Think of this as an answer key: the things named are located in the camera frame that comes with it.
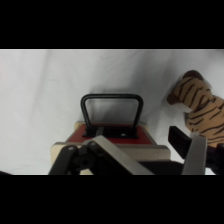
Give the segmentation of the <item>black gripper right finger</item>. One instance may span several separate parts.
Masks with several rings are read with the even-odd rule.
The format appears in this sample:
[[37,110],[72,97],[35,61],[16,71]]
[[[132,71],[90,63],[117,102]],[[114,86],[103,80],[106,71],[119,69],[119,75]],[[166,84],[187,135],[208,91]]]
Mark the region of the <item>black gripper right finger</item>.
[[203,175],[206,168],[224,175],[224,144],[210,147],[205,137],[190,138],[176,126],[169,128],[168,141],[184,160],[183,175]]

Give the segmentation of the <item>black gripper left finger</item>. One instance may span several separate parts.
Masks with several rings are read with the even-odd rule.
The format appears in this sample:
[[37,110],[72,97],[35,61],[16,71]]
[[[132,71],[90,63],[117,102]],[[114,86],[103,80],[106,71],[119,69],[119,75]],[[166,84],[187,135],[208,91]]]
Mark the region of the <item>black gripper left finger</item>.
[[104,136],[75,143],[55,144],[55,160],[49,175],[80,175],[90,170],[93,175],[152,175],[152,172],[122,152]]

